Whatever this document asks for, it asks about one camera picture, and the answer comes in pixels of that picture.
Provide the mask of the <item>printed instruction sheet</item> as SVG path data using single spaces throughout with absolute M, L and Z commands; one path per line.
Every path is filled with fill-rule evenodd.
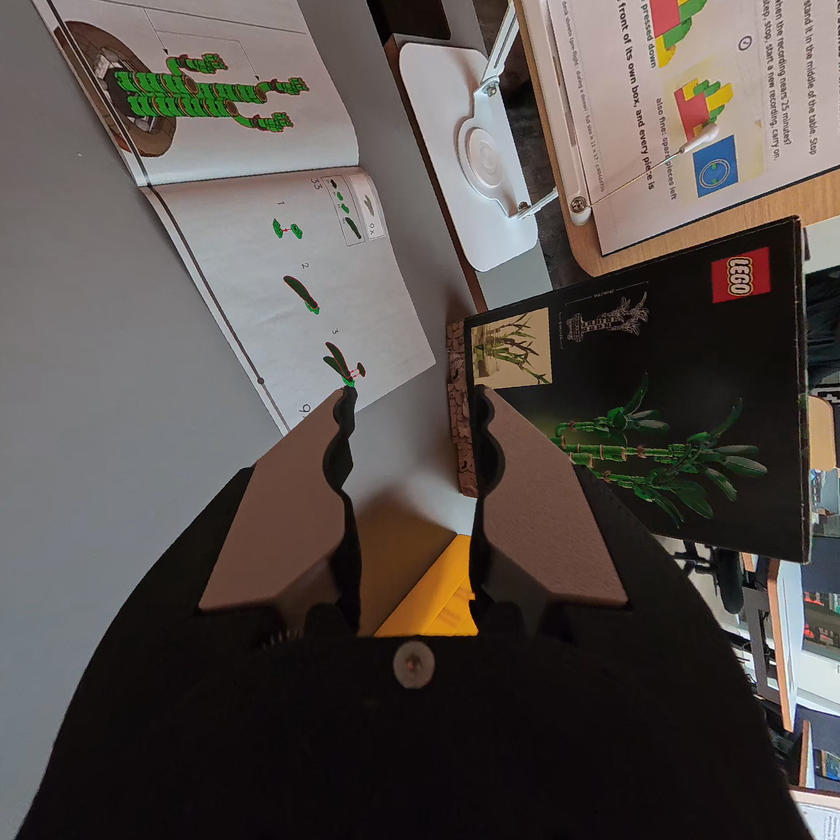
M 838 2 L 548 2 L 602 253 L 838 169 Z

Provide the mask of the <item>wooden display board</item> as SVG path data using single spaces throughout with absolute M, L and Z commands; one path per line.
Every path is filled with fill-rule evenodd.
M 572 126 L 568 103 L 563 100 L 563 72 L 554 56 L 556 48 L 550 45 L 553 27 L 550 25 L 549 4 L 513 2 L 512 5 L 551 162 L 555 183 L 551 197 L 559 201 L 572 255 L 589 275 L 601 276 L 783 217 L 798 216 L 802 225 L 808 226 L 822 224 L 838 216 L 839 176 L 838 171 L 832 171 L 815 175 L 800 184 L 788 185 L 766 196 L 754 197 L 746 203 L 658 234 L 611 255 L 603 255 L 594 218 L 576 210 L 589 201 L 581 165 L 582 141 Z

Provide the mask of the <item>tan wooden chair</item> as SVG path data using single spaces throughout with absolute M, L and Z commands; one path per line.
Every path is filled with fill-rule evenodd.
M 807 396 L 807 437 L 810 468 L 831 471 L 837 467 L 833 405 L 816 395 Z

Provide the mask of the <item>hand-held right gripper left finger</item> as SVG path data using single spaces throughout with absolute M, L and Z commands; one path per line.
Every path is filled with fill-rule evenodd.
M 325 604 L 359 632 L 361 544 L 344 488 L 357 396 L 339 388 L 255 462 L 202 613 L 267 607 L 283 631 L 301 634 L 310 610 Z

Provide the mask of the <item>printed paper sheet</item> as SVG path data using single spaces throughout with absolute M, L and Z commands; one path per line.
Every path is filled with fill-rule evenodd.
M 839 793 L 799 787 L 791 797 L 814 839 L 839 839 Z

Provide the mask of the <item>yellow plastic bin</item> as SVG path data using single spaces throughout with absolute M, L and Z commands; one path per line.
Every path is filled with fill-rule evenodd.
M 470 536 L 397 505 L 359 517 L 360 635 L 475 636 Z

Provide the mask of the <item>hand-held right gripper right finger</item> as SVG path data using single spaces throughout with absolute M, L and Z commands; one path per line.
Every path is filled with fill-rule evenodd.
M 480 634 L 535 634 L 566 605 L 627 607 L 627 593 L 567 455 L 502 396 L 471 398 L 476 514 L 470 613 Z

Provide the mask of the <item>dark screen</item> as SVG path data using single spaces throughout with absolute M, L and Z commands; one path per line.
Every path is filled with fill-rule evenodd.
M 804 649 L 839 660 L 838 561 L 817 558 L 802 570 Z

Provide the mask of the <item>black office chair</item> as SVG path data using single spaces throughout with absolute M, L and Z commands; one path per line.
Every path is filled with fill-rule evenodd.
M 706 546 L 709 556 L 703 558 L 697 546 L 695 542 L 684 542 L 684 549 L 674 554 L 675 560 L 684 563 L 684 575 L 697 574 L 711 578 L 726 612 L 739 614 L 744 606 L 744 568 L 740 552 Z

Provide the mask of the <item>open lego instruction booklet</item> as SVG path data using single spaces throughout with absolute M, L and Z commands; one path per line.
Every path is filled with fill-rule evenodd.
M 434 365 L 297 2 L 34 2 L 272 415 Z

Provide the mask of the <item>black lego set box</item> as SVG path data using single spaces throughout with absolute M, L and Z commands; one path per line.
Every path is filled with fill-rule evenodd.
M 797 217 L 464 321 L 485 385 L 649 531 L 811 554 Z

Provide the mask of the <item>white desk with wooden edge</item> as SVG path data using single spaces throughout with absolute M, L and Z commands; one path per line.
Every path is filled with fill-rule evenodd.
M 780 708 L 784 727 L 792 732 L 805 624 L 802 566 L 750 553 L 742 553 L 742 560 L 743 611 L 756 687 L 761 698 Z

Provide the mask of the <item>white board stand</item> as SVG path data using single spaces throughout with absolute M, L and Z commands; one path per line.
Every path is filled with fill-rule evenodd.
M 487 272 L 538 243 L 536 213 L 502 100 L 501 74 L 519 21 L 509 2 L 489 57 L 474 49 L 405 43 L 400 75 L 445 208 L 467 262 Z

